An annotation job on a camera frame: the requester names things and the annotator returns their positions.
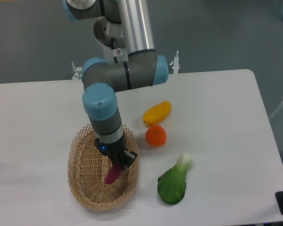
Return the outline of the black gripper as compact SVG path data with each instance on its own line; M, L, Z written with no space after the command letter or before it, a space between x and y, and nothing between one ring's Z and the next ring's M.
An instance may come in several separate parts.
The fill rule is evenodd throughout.
M103 143L100 138L96 138L94 145L97 150L104 156L107 156L113 163L113 165L126 170L137 158L137 153L128 151L126 146L125 135L113 143Z

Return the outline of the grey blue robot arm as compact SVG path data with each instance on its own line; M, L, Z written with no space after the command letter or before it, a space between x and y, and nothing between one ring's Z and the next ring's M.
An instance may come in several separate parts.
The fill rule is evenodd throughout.
M163 84L169 76L167 60L154 47L145 0L65 0L73 20L97 18L112 51L124 48L127 60L112 64L98 57L82 66L83 107L96 134L95 147L113 164L126 169L137 154L128 150L118 108L119 91Z

